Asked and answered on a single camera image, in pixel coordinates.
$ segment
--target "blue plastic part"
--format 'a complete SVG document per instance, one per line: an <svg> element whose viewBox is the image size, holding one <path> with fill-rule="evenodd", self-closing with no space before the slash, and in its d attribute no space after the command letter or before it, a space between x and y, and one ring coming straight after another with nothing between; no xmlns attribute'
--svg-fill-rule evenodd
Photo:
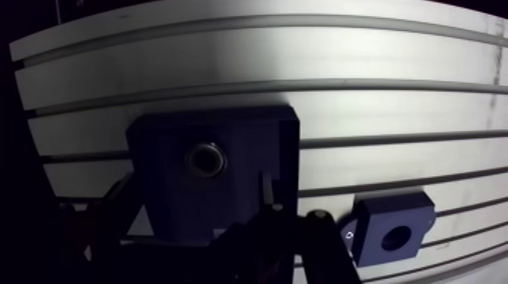
<svg viewBox="0 0 508 284"><path fill-rule="evenodd" d="M353 214L358 223L352 254L358 267L415 257L435 222L434 203L424 192L364 199Z"/></svg>
<svg viewBox="0 0 508 284"><path fill-rule="evenodd" d="M208 245L245 224L262 203L259 175L284 182L278 202L296 214L299 121L289 106L149 115L127 132L156 237L174 245ZM199 178L186 168L193 147L214 144L226 165ZM205 166L213 157L204 156Z"/></svg>

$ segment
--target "dark background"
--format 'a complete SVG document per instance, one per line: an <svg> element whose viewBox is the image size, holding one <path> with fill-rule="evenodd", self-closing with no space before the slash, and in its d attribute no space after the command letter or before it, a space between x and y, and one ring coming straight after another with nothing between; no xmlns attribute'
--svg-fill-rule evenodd
<svg viewBox="0 0 508 284"><path fill-rule="evenodd" d="M60 0L60 18L65 23L148 1ZM501 1L439 2L508 18L508 9ZM55 0L7 0L3 5L0 9L0 212L3 217L0 220L0 282L47 282L52 281L49 276L59 273L54 262L62 242L58 233L58 204L26 123L13 73L18 66L11 62L8 43L57 25L57 9Z"/></svg>

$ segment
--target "small blue block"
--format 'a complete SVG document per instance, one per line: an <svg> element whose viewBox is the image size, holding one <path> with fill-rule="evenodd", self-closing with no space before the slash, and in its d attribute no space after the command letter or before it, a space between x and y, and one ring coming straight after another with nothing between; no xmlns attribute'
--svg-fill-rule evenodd
<svg viewBox="0 0 508 284"><path fill-rule="evenodd" d="M353 214L358 225L352 254L358 267L415 257L435 222L434 203L424 192L364 199Z"/></svg>

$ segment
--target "circular hole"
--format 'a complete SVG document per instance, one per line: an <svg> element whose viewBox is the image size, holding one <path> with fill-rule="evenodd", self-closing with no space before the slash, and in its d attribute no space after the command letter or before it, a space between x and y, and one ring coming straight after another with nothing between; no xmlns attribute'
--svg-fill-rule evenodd
<svg viewBox="0 0 508 284"><path fill-rule="evenodd" d="M386 251L394 251L405 245L409 238L411 238L411 229L409 227L396 227L386 234L381 246Z"/></svg>
<svg viewBox="0 0 508 284"><path fill-rule="evenodd" d="M185 158L186 166L198 178L211 178L225 166L225 157L215 144L197 144Z"/></svg>

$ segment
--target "screw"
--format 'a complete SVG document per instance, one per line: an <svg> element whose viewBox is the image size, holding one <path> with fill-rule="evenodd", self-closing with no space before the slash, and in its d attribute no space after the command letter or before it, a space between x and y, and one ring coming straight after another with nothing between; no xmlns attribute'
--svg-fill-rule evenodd
<svg viewBox="0 0 508 284"><path fill-rule="evenodd" d="M327 212L324 210L316 210L314 211L314 215L320 219L325 218L327 216Z"/></svg>
<svg viewBox="0 0 508 284"><path fill-rule="evenodd" d="M282 204L273 204L271 208L274 209L275 211L282 211L283 206Z"/></svg>

